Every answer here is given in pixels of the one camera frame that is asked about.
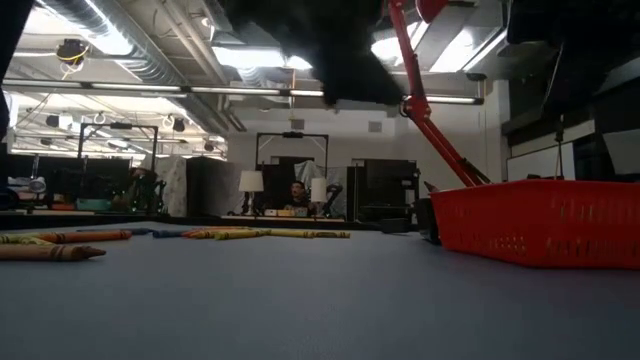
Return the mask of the long ceiling light bar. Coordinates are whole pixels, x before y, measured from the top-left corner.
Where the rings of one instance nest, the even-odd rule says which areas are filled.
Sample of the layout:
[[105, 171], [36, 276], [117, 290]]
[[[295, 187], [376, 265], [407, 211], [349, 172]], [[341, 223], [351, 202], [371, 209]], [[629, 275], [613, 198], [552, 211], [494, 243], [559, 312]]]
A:
[[21, 92], [53, 92], [65, 94], [121, 94], [122, 96], [186, 97], [190, 94], [213, 94], [234, 96], [305, 97], [322, 98], [320, 90], [249, 88], [230, 86], [179, 86], [149, 85], [111, 82], [87, 82], [66, 80], [40, 80], [5, 78], [2, 86], [6, 90]]

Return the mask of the teal box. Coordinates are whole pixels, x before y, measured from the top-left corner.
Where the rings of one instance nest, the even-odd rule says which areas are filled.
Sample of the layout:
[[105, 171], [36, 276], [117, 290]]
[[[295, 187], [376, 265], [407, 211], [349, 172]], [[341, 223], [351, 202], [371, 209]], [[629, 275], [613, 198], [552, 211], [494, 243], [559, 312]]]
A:
[[105, 212], [111, 209], [111, 201], [107, 199], [84, 199], [76, 200], [76, 209], [79, 211]]

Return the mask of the silver ceiling duct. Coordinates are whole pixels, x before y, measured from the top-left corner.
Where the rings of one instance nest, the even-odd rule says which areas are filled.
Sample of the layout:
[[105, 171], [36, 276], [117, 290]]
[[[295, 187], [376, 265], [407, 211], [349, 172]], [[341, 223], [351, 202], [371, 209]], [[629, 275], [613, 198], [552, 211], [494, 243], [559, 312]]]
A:
[[187, 0], [35, 0], [143, 85], [227, 85]]

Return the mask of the red desk lamp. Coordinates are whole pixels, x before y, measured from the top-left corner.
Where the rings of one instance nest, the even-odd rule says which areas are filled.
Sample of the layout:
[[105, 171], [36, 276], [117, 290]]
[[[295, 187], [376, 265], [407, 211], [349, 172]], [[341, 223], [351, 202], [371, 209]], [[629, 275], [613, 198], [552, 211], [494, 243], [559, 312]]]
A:
[[468, 159], [463, 158], [431, 121], [431, 107], [424, 91], [419, 63], [406, 30], [404, 3], [406, 0], [388, 0], [388, 10], [396, 32], [410, 93], [401, 102], [401, 113], [410, 118], [441, 158], [466, 187], [489, 184], [491, 180]]

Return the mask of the red slotted basket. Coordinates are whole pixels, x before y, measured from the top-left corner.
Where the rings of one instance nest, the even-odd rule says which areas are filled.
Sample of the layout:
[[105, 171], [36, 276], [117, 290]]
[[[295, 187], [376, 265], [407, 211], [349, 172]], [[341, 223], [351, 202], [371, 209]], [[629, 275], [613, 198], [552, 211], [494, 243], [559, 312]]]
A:
[[448, 250], [538, 268], [640, 270], [640, 184], [522, 180], [431, 200]]

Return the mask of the black gantry frame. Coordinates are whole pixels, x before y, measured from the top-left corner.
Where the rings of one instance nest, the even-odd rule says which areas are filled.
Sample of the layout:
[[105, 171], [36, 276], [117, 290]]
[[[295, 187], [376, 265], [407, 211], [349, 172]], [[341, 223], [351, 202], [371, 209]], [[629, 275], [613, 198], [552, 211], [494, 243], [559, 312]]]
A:
[[[79, 141], [78, 141], [78, 147], [77, 147], [77, 158], [81, 159], [83, 158], [83, 145], [86, 139], [89, 139], [92, 135], [85, 135], [84, 131], [87, 127], [94, 127], [95, 130], [100, 130], [102, 127], [104, 127], [104, 124], [96, 124], [96, 123], [81, 123], [80, 124], [80, 133], [79, 133]], [[132, 130], [134, 128], [137, 128], [139, 130], [143, 130], [143, 129], [150, 129], [153, 131], [153, 138], [152, 138], [152, 154], [151, 154], [151, 160], [150, 160], [150, 171], [155, 173], [155, 162], [156, 162], [156, 155], [157, 155], [157, 145], [158, 145], [158, 137], [159, 137], [159, 127], [156, 125], [136, 125], [136, 124], [131, 124], [131, 123], [124, 123], [124, 122], [112, 122], [109, 125], [107, 125], [109, 128], [111, 129], [116, 129], [116, 130]]]
[[[304, 134], [302, 132], [283, 132], [283, 133], [265, 133], [259, 132], [256, 134], [256, 151], [255, 151], [255, 169], [259, 170], [263, 174], [264, 191], [259, 196], [261, 201], [263, 214], [266, 214], [268, 209], [274, 209], [276, 212], [286, 210], [284, 208], [285, 202], [290, 198], [290, 187], [294, 181], [300, 181], [294, 174], [294, 163], [285, 162], [284, 164], [265, 165], [259, 161], [261, 149], [268, 144], [269, 141], [275, 137], [283, 139], [302, 139], [302, 138], [322, 138], [325, 141], [323, 150], [328, 151], [329, 136], [319, 134]], [[307, 196], [310, 201], [310, 187], [306, 186]], [[311, 216], [306, 215], [306, 210], [301, 209], [298, 211], [292, 211], [292, 217], [317, 217], [315, 213]]]

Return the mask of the white shade table lamp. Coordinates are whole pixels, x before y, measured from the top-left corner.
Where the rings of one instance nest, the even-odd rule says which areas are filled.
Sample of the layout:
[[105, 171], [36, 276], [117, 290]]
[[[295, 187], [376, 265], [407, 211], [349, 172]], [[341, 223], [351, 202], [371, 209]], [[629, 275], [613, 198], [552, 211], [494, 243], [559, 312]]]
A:
[[311, 180], [310, 201], [315, 206], [315, 215], [324, 214], [324, 204], [327, 200], [327, 180], [324, 177], [316, 177]]
[[247, 216], [253, 216], [255, 195], [264, 191], [262, 172], [243, 170], [240, 176], [239, 191], [245, 195], [242, 213]]

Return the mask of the white wall board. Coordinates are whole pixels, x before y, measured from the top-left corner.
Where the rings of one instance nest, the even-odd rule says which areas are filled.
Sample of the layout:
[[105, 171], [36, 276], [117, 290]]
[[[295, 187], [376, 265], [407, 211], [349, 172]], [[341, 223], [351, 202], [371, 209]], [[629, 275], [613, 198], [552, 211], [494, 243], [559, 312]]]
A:
[[552, 146], [512, 157], [506, 161], [506, 164], [509, 181], [524, 180], [528, 175], [576, 179], [572, 143], [564, 143], [561, 149], [558, 149], [558, 146]]

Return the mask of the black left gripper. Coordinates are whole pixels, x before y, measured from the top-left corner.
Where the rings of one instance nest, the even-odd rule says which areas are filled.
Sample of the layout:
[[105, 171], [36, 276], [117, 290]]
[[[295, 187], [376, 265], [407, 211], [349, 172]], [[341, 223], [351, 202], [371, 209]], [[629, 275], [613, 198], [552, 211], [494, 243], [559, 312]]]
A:
[[322, 58], [324, 103], [340, 100], [398, 105], [403, 89], [370, 54], [385, 0], [221, 0], [233, 28], [252, 24], [285, 52]]

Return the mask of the yellow-green crayon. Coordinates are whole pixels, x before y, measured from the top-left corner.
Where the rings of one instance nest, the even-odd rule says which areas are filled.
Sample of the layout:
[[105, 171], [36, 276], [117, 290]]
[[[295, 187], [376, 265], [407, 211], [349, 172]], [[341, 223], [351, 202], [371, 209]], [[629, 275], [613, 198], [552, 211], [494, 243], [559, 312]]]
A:
[[0, 245], [6, 244], [53, 246], [53, 243], [33, 236], [24, 236], [19, 234], [0, 235]]

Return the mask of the person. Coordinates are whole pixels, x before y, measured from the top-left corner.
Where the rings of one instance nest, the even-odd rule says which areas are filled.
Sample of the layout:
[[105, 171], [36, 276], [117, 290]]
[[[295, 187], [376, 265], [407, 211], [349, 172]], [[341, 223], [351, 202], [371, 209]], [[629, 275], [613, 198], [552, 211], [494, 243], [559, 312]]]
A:
[[129, 171], [127, 191], [125, 193], [128, 208], [134, 213], [160, 215], [165, 213], [163, 194], [166, 182], [158, 175], [144, 168], [132, 168]]
[[307, 196], [306, 186], [301, 181], [294, 181], [290, 187], [290, 198], [285, 202], [286, 210], [298, 211], [306, 210], [306, 215], [311, 216], [315, 213], [313, 205]]

